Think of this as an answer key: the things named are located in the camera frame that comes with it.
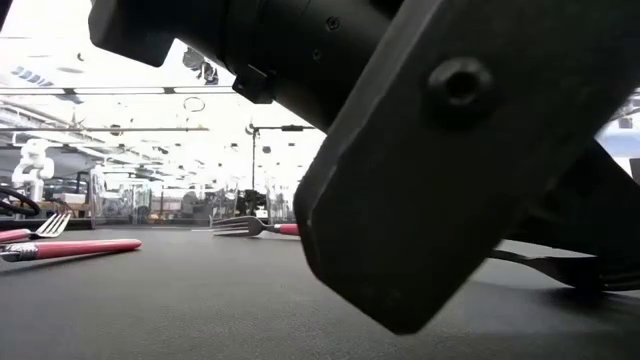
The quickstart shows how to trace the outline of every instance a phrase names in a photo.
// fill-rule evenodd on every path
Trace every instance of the fork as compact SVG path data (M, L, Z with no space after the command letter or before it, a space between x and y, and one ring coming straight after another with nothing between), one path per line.
M58 237L67 227L69 219L71 219L70 214L55 214L47 219L36 231L16 229L0 232L0 244Z
M263 231L284 235L300 235L297 224L266 225L253 216L219 220L211 223L211 228L215 236L257 236Z
M565 285L586 291L640 289L640 271L615 271L599 257L527 257L493 250L489 258L528 266Z

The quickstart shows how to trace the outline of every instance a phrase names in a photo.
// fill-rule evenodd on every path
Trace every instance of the black metal bracket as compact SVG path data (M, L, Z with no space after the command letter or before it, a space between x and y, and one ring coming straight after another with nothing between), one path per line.
M268 75L251 65L238 73L233 83L233 90L254 104L271 104L273 102Z
M640 83L639 15L405 0L296 194L314 274L395 333L420 329Z
M0 4L0 31L2 31L2 26L4 26L4 22L7 19L7 15L9 14L9 9L11 9L11 3L13 0L4 0Z
M153 18L149 14L157 16L154 10L148 2L97 1L89 14L91 41L105 50L159 67L175 36L140 26L140 19Z
M597 255L611 268L640 270L640 186L595 141L505 237Z

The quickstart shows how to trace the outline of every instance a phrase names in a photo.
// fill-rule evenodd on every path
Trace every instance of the pink fork handle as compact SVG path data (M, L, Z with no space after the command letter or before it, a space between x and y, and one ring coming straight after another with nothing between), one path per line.
M280 224L279 230L284 235L300 235L298 224Z
M0 232L0 244L6 243L9 241L27 239L29 238L30 235L31 235L31 230L29 229L2 231Z
M102 252L131 251L142 245L137 239L51 241L38 243L37 259L87 255Z

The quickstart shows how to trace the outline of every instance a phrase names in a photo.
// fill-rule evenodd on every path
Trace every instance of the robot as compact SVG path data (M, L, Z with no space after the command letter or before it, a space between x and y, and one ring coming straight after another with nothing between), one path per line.
M54 173L53 159L48 158L46 150L49 142L43 139L31 139L20 149L20 163L16 166L11 176L15 188L29 185L29 197L38 202L42 200L44 181L51 179Z

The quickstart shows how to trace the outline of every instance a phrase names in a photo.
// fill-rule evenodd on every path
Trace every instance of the gray table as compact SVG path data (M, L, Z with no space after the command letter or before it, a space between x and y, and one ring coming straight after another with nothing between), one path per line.
M298 241L98 230L140 251L1 263L0 359L638 359L640 299L584 298L488 261L420 334L325 288ZM509 244L527 253L540 251Z

